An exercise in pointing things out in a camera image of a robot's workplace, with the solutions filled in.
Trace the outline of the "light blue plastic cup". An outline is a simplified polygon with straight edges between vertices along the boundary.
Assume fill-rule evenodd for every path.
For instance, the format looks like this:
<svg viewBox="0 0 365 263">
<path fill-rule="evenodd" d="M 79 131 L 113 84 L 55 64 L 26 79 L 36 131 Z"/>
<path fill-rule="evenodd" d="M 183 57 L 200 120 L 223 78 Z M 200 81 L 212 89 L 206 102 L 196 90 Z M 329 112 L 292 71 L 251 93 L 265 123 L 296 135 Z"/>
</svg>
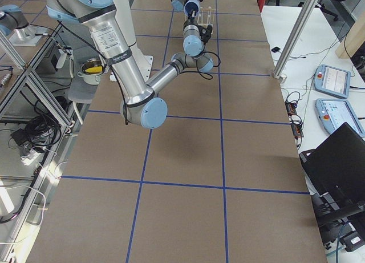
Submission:
<svg viewBox="0 0 365 263">
<path fill-rule="evenodd" d="M 197 17 L 200 13 L 200 1 L 199 0 L 187 0 L 184 5 L 184 13 L 186 16 Z"/>
</svg>

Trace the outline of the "steel bowl with corn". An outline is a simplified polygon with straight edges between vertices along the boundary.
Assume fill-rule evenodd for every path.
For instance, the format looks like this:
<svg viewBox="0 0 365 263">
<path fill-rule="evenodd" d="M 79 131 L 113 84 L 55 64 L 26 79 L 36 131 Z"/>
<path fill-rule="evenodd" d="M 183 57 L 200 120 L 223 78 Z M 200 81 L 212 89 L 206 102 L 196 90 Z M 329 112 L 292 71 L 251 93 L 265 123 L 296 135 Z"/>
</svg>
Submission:
<svg viewBox="0 0 365 263">
<path fill-rule="evenodd" d="M 109 71 L 109 67 L 104 65 L 98 58 L 87 59 L 80 65 L 77 76 L 89 85 L 96 86 L 100 83 L 103 74 Z"/>
</svg>

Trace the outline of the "far blue teach pendant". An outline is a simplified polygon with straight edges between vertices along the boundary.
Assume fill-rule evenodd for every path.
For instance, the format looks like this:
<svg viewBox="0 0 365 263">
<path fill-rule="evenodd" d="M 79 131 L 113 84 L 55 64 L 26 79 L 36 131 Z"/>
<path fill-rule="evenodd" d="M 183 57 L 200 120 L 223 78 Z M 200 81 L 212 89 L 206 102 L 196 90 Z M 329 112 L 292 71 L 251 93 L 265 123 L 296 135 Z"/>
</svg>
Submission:
<svg viewBox="0 0 365 263">
<path fill-rule="evenodd" d="M 317 91 L 347 99 L 350 90 L 351 73 L 325 64 L 320 65 L 314 75 L 314 87 Z"/>
</svg>

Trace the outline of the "blue teach pendant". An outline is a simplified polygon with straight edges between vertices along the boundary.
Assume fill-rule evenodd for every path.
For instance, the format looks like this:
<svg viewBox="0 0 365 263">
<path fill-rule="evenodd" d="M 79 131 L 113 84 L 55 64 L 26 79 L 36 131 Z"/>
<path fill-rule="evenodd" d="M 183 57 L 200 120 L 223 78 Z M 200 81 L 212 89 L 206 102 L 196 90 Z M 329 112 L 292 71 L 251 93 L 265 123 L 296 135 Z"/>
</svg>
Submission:
<svg viewBox="0 0 365 263">
<path fill-rule="evenodd" d="M 347 99 L 317 99 L 315 108 L 319 120 L 329 134 L 347 123 L 360 137 L 364 137 L 364 128 Z"/>
<path fill-rule="evenodd" d="M 325 64 L 320 65 L 314 75 L 314 87 L 317 91 L 347 99 L 350 90 L 351 73 Z"/>
</svg>

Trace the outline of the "black orange power strip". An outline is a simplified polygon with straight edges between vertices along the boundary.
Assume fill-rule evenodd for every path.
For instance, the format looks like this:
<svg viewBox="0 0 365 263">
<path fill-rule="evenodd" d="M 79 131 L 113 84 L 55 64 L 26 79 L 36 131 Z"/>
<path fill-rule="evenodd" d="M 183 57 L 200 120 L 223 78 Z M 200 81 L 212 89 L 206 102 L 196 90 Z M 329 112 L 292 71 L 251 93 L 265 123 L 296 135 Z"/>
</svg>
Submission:
<svg viewBox="0 0 365 263">
<path fill-rule="evenodd" d="M 289 122 L 291 125 L 291 129 L 293 132 L 293 136 L 295 139 L 301 139 L 304 137 L 303 134 L 303 126 L 304 123 L 302 121 L 302 118 L 297 114 L 297 104 L 295 102 L 289 102 L 285 101 L 285 107 L 287 111 L 287 115 L 289 118 Z"/>
</svg>

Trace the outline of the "near blue teach pendant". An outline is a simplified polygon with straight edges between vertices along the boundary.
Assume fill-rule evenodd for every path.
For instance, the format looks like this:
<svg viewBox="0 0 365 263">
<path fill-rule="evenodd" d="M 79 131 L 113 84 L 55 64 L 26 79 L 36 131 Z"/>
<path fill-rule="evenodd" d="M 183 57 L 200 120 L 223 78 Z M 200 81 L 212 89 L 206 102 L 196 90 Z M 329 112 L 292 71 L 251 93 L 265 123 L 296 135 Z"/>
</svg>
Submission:
<svg viewBox="0 0 365 263">
<path fill-rule="evenodd" d="M 319 120 L 329 134 L 347 123 L 360 137 L 364 137 L 364 128 L 347 99 L 317 99 L 315 108 Z"/>
</svg>

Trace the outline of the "black laptop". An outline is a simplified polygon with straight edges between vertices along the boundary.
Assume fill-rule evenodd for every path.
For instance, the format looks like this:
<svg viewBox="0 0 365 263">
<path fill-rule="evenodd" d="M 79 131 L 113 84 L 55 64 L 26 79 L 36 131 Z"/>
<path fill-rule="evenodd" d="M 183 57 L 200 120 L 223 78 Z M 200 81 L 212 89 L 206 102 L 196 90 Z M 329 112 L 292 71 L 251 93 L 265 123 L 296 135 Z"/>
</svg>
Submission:
<svg viewBox="0 0 365 263">
<path fill-rule="evenodd" d="M 348 218 L 364 233 L 364 140 L 343 123 L 316 149 L 299 154 L 302 167 L 319 195 L 328 193 L 333 210 L 317 209 L 319 225 Z"/>
</svg>

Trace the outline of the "aluminium frame post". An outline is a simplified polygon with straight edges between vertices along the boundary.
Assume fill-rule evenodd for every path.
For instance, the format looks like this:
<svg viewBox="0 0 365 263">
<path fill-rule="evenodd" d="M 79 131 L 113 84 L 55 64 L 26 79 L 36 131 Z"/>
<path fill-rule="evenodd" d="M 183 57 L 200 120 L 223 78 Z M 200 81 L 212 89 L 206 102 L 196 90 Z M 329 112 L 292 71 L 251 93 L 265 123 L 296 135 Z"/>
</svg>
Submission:
<svg viewBox="0 0 365 263">
<path fill-rule="evenodd" d="M 291 33 L 286 41 L 286 44 L 283 48 L 282 54 L 279 57 L 279 60 L 275 66 L 274 71 L 272 72 L 272 76 L 276 78 L 280 84 L 286 81 L 287 76 L 283 73 L 283 69 L 286 63 L 289 61 L 290 55 L 294 50 L 295 45 L 301 35 L 303 29 L 306 26 L 307 21 L 310 18 L 311 13 L 316 5 L 318 0 L 306 0 L 304 2 L 303 7 L 299 13 L 297 20 L 291 30 Z"/>
</svg>

